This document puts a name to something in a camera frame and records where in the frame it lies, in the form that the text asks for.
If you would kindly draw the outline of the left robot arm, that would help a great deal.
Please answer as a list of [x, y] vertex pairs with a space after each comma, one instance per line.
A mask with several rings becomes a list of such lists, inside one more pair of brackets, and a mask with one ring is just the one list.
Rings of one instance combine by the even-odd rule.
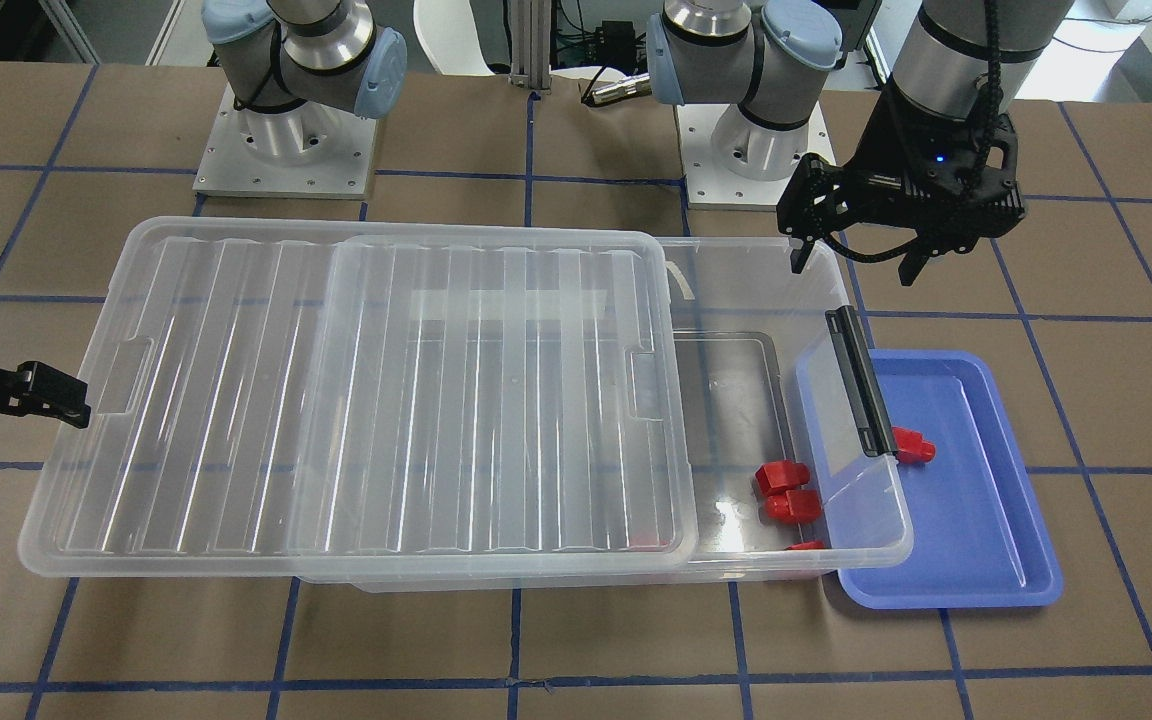
[[899, 260], [902, 285], [1026, 215], [1007, 109], [1070, 10], [1068, 1], [924, 1], [850, 159], [809, 152], [776, 205], [797, 247], [855, 263]]

